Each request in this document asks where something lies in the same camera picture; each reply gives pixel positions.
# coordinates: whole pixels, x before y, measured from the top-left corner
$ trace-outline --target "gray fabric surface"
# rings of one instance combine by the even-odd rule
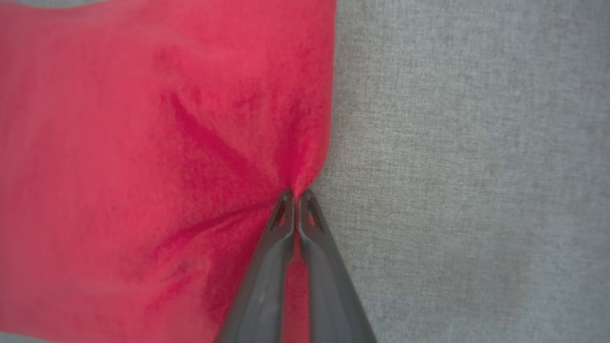
[[[608,342],[609,18],[339,0],[313,188],[380,342]]]

